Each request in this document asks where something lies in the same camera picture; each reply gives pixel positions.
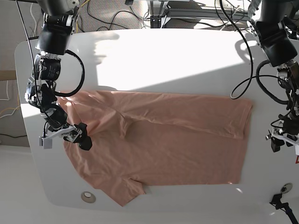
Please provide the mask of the red warning triangle sticker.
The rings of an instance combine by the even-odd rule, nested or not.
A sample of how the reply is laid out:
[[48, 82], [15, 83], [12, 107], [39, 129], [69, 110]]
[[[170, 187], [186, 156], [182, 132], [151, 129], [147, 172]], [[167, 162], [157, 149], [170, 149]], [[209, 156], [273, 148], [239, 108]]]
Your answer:
[[299, 164], [299, 151], [296, 151], [296, 156], [295, 164]]

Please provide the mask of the round metal table grommet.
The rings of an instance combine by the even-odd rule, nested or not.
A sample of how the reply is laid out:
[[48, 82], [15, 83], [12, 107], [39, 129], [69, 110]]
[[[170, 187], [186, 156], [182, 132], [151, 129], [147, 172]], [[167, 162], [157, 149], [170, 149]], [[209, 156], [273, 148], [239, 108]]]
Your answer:
[[288, 192], [291, 191], [292, 187], [293, 187], [293, 184], [292, 184], [291, 182], [286, 183], [286, 184], [284, 184], [284, 185], [282, 186], [280, 192], [281, 192], [282, 194], [286, 194], [286, 193], [288, 193]]

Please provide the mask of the aluminium frame rail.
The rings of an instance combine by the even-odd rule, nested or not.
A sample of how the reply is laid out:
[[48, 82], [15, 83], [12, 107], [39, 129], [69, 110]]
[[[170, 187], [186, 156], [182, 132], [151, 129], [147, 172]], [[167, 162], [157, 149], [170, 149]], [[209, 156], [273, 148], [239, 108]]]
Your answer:
[[[202, 24], [211, 28], [223, 28], [232, 26], [234, 23], [246, 22], [249, 20], [248, 12], [245, 10], [245, 5], [232, 7], [228, 17], [222, 12], [220, 8], [214, 5], [213, 9], [172, 9], [168, 6], [167, 0], [148, 0], [149, 18], [151, 28], [162, 28], [170, 19], [177, 19], [187, 23]], [[220, 25], [211, 25], [209, 23], [201, 22], [200, 19], [219, 20]]]

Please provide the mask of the salmon pink T-shirt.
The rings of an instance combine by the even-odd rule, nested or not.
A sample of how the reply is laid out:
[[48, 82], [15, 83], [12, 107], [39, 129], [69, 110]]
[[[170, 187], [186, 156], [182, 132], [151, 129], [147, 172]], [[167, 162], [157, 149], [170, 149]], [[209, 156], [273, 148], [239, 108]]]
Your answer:
[[85, 123], [89, 151], [64, 142], [78, 175], [120, 206], [144, 186], [238, 183], [247, 151], [249, 99], [127, 91], [81, 91], [58, 100]]

